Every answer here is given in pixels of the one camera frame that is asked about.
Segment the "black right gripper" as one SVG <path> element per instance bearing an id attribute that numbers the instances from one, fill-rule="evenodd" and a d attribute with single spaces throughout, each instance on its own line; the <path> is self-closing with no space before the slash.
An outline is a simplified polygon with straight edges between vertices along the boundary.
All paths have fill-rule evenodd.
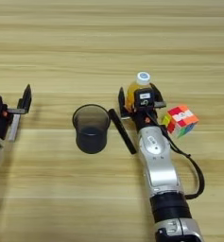
<path id="1" fill-rule="evenodd" d="M 156 110 L 166 106 L 166 103 L 164 102 L 159 89 L 153 83 L 150 83 L 150 86 L 154 92 L 156 102 L 137 102 L 131 111 L 129 111 L 125 105 L 124 89 L 120 88 L 119 90 L 118 103 L 121 118 L 130 118 L 134 122 L 137 130 L 141 130 L 146 127 L 157 126 L 158 114 Z"/>

